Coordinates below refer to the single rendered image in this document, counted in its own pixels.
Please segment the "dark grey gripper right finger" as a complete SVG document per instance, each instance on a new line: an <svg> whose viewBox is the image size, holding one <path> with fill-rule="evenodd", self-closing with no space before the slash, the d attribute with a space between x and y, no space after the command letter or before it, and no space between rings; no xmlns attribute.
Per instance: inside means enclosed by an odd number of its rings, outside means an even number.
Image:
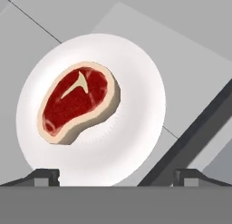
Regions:
<svg viewBox="0 0 232 224"><path fill-rule="evenodd" d="M232 187L224 181L207 177L196 169L176 169L173 176L174 187Z"/></svg>

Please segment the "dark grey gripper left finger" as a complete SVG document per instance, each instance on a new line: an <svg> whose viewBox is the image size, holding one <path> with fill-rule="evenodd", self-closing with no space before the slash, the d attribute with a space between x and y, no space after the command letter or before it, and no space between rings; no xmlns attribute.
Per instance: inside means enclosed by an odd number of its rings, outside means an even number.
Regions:
<svg viewBox="0 0 232 224"><path fill-rule="evenodd" d="M59 187L58 169L36 169L26 177L1 184L1 187Z"/></svg>

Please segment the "red raw steak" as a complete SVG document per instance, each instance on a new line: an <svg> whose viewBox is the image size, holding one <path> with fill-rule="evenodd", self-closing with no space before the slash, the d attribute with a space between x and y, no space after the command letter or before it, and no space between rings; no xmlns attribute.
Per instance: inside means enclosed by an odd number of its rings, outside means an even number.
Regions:
<svg viewBox="0 0 232 224"><path fill-rule="evenodd" d="M111 71L95 62L65 69L48 89L37 115L39 134L51 144L69 145L85 129L117 110L121 90Z"/></svg>

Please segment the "grey fridge shelf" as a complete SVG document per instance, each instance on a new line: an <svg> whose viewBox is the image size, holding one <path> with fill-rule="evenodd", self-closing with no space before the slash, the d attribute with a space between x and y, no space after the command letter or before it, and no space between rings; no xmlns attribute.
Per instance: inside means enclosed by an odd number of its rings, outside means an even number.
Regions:
<svg viewBox="0 0 232 224"><path fill-rule="evenodd" d="M189 9L203 0L0 0L0 88L16 79L0 111L0 181L30 166L19 148L15 110L24 82L39 60L77 35L109 33L140 46L155 62L167 95L159 138L167 150L232 79L232 62L175 27L195 26Z"/></svg>

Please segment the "white round plate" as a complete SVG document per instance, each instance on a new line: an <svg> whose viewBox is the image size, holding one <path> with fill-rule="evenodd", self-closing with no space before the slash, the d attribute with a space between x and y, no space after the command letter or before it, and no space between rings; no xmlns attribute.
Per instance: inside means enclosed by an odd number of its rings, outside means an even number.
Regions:
<svg viewBox="0 0 232 224"><path fill-rule="evenodd" d="M38 133L39 106L53 80L81 61L111 70L121 88L120 105L106 122L83 131L73 144L52 145ZM149 157L165 110L159 70L140 47L111 34L87 34L55 47L34 67L17 105L17 138L29 165L59 170L63 186L112 186Z"/></svg>

